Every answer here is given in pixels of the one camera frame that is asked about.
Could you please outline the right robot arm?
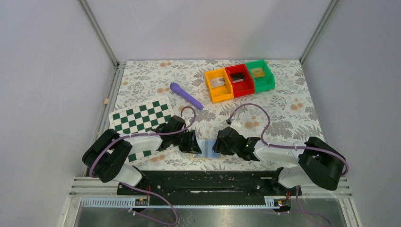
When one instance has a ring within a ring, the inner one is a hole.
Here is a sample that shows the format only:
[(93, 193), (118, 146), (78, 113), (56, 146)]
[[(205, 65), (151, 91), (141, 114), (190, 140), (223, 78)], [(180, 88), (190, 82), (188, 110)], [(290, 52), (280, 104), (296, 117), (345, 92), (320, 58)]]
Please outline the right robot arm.
[(213, 151), (223, 155), (237, 155), (246, 161), (279, 161), (291, 167), (280, 167), (271, 176), (274, 187), (291, 189), (314, 184), (320, 188), (337, 190), (340, 178), (349, 166), (343, 155), (317, 137), (310, 137), (303, 146), (273, 144), (259, 137), (240, 135), (232, 127), (218, 132)]

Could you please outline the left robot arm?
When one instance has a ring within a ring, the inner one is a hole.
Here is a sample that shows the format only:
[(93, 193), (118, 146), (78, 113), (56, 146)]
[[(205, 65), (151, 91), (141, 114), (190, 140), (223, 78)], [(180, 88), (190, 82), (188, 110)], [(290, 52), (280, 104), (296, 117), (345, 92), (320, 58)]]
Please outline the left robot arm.
[(123, 135), (108, 129), (84, 153), (82, 162), (90, 176), (103, 183), (117, 181), (136, 186), (144, 174), (125, 162), (128, 156), (144, 151), (163, 151), (170, 146), (176, 146), (182, 152), (201, 152), (195, 131), (177, 115), (148, 132)]

